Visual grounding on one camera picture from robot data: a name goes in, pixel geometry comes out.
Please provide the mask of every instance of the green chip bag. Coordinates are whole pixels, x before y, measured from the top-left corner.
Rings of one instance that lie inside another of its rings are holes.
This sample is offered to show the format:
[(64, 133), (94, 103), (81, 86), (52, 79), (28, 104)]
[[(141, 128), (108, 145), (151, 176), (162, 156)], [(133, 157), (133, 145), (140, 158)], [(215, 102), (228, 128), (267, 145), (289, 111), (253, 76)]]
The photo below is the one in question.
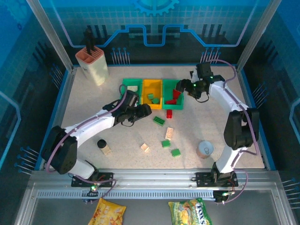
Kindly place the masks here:
[(202, 198), (169, 202), (172, 225), (212, 225)]

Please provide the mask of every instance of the table surface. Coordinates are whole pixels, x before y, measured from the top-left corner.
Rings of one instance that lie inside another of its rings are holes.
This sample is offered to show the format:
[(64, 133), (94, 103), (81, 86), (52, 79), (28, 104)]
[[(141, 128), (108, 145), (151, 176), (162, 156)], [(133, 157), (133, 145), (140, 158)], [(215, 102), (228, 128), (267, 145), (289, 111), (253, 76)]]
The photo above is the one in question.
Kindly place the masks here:
[[(99, 112), (102, 107), (120, 97), (118, 86), (124, 78), (189, 79), (193, 66), (150, 66), (150, 67), (109, 67), (109, 77), (101, 86), (95, 86), (84, 76), (81, 68), (75, 75), (72, 90), (62, 122), (62, 127), (79, 123)], [(212, 67), (214, 75), (225, 79), (233, 76), (230, 67)], [(228, 84), (234, 94), (244, 102), (238, 79)], [(163, 127), (153, 122), (158, 116), (165, 119)], [(86, 159), (97, 168), (109, 169), (190, 169), (211, 168), (224, 148), (223, 131), (227, 116), (216, 100), (198, 103), (185, 94), (184, 109), (173, 110), (173, 118), (166, 118), (166, 110), (152, 110), (147, 118), (137, 121), (132, 127), (121, 124), (104, 130), (87, 140), (78, 149), (77, 156)], [(174, 128), (171, 146), (163, 148), (168, 127)], [(106, 140), (112, 152), (105, 156), (97, 147), (99, 139)], [(210, 141), (214, 152), (207, 159), (196, 154), (200, 141)], [(150, 149), (140, 149), (146, 143)], [(172, 157), (171, 150), (180, 149), (181, 156)], [(255, 151), (252, 145), (249, 150)], [(260, 156), (243, 154), (236, 168), (264, 168)]]

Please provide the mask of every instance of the yellow chip bag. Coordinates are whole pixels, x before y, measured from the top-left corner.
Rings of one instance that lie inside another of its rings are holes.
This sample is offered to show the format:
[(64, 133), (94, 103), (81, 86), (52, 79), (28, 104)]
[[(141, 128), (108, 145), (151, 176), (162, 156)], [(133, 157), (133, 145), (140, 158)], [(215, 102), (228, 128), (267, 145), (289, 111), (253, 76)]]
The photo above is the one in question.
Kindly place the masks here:
[(172, 225), (212, 225), (202, 198), (169, 202)]
[(93, 218), (88, 225), (122, 225), (126, 206), (100, 198)]

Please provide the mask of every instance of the green block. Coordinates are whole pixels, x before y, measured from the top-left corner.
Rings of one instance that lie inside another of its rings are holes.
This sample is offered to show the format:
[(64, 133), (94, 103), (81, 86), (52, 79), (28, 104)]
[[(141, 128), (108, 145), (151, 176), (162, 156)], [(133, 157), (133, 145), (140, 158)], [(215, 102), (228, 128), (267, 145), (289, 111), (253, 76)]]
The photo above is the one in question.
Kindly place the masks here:
[(180, 156), (180, 155), (181, 155), (179, 149), (174, 149), (174, 150), (172, 150), (171, 153), (172, 153), (172, 156), (173, 156), (173, 157), (176, 157), (176, 156)]
[(159, 104), (159, 99), (156, 97), (152, 100), (152, 103), (153, 104)]
[(161, 144), (163, 145), (163, 148), (167, 148), (167, 147), (171, 146), (171, 143), (169, 140), (162, 141)]
[(149, 99), (149, 100), (154, 99), (154, 95), (153, 95), (153, 94), (149, 94), (149, 95), (148, 95), (148, 99)]
[(163, 126), (165, 124), (165, 120), (159, 118), (159, 117), (154, 117), (153, 121), (161, 126)]

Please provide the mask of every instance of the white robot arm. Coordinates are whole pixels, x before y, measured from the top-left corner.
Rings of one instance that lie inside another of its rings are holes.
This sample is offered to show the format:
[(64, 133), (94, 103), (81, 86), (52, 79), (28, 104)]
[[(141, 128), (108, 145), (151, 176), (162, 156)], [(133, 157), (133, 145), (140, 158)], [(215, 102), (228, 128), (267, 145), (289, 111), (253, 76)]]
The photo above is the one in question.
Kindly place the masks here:
[[(224, 130), (225, 147), (222, 155), (214, 163), (210, 175), (200, 178), (203, 179), (202, 184), (208, 184), (209, 180), (212, 186), (225, 187), (235, 180), (234, 167), (242, 153), (253, 143), (250, 126), (253, 128), (255, 141), (258, 140), (259, 113), (257, 109), (249, 108), (242, 103), (225, 84), (222, 76), (212, 73), (209, 62), (197, 64), (196, 68), (190, 71), (190, 76), (191, 80), (179, 81), (176, 90), (187, 91), (195, 99), (199, 99), (205, 92), (218, 101), (228, 116)], [(243, 110), (248, 113), (251, 124), (248, 123)]]
[(86, 140), (105, 129), (122, 124), (125, 120), (134, 123), (150, 115), (150, 106), (137, 106), (138, 101), (139, 96), (127, 90), (124, 100), (105, 105), (101, 111), (80, 124), (64, 129), (59, 126), (53, 127), (42, 150), (42, 158), (60, 174), (72, 173), (95, 181), (97, 169), (91, 163), (77, 158), (77, 149)]

